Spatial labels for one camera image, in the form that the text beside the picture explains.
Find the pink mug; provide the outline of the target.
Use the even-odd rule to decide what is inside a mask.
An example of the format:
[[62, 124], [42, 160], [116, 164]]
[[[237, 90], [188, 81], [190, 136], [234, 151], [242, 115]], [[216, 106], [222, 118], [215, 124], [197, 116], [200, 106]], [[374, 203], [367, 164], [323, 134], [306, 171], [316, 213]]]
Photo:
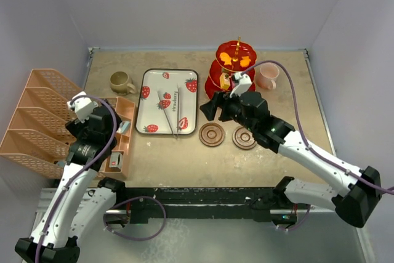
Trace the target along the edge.
[[274, 63], [263, 63], [256, 71], [256, 83], [262, 89], [276, 89], [276, 80], [280, 74], [279, 68]]

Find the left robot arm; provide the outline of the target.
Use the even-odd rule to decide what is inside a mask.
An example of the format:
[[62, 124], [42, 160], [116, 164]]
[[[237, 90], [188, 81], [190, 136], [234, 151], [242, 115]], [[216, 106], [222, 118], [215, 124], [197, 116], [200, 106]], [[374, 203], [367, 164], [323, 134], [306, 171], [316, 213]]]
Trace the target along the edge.
[[102, 163], [117, 145], [121, 118], [106, 99], [80, 92], [67, 103], [77, 118], [65, 127], [76, 137], [69, 147], [63, 174], [40, 222], [15, 245], [25, 262], [77, 262], [83, 239], [110, 209], [126, 204], [125, 184], [102, 180], [85, 204], [82, 200]]

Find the yellow cake slice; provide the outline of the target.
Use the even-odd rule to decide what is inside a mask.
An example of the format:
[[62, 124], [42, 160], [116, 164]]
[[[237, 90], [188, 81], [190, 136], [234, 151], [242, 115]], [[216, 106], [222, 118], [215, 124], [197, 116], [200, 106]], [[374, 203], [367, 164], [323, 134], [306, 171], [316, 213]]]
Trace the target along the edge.
[[219, 76], [220, 88], [223, 90], [228, 90], [231, 87], [231, 76], [222, 72]]

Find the beige ceramic mug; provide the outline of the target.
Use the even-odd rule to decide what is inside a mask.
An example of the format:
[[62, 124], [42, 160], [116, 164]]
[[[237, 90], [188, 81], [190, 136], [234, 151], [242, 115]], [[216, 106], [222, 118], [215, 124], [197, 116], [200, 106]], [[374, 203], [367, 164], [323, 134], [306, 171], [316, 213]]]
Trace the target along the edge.
[[131, 77], [123, 71], [114, 72], [110, 76], [110, 88], [119, 95], [138, 93], [136, 86], [132, 83]]

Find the metal tongs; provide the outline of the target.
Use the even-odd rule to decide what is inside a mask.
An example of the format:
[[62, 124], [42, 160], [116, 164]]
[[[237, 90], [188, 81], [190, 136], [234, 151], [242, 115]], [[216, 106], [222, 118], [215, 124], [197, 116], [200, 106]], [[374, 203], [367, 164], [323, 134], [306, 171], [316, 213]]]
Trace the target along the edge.
[[157, 90], [158, 108], [164, 113], [171, 134], [178, 139], [179, 128], [179, 87], [174, 83], [160, 85]]

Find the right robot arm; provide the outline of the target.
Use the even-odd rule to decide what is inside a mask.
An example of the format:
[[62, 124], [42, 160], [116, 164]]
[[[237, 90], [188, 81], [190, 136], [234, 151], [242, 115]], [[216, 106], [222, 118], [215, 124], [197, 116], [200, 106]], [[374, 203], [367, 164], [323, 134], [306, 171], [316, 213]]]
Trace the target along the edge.
[[258, 145], [301, 164], [326, 182], [321, 185], [285, 177], [275, 187], [275, 204], [280, 208], [293, 203], [318, 206], [334, 211], [351, 226], [364, 227], [382, 198], [378, 170], [346, 163], [309, 142], [301, 131], [273, 116], [259, 92], [249, 90], [248, 75], [237, 72], [231, 79], [235, 84], [232, 91], [217, 91], [200, 106], [206, 119], [212, 121], [221, 109], [220, 121], [235, 121]]

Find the brown wooden coaster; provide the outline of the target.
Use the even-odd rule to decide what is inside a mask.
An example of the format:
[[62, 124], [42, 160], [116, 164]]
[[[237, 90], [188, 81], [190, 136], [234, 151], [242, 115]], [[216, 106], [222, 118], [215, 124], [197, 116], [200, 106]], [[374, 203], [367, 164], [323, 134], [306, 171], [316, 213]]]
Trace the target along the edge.
[[257, 145], [252, 133], [245, 127], [237, 127], [232, 134], [233, 143], [242, 150], [250, 150]]
[[217, 123], [206, 123], [199, 130], [199, 139], [208, 147], [219, 146], [225, 138], [223, 127]]

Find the orange fish cake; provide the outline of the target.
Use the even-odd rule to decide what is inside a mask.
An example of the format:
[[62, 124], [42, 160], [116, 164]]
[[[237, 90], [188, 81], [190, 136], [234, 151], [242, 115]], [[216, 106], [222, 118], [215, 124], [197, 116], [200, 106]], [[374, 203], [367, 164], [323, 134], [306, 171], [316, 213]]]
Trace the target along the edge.
[[223, 65], [232, 65], [232, 57], [230, 57], [226, 52], [221, 52], [219, 54], [219, 59], [223, 62]]
[[251, 59], [249, 58], [249, 56], [244, 56], [239, 61], [239, 64], [240, 64], [241, 68], [247, 68], [249, 66], [250, 62], [251, 62]]

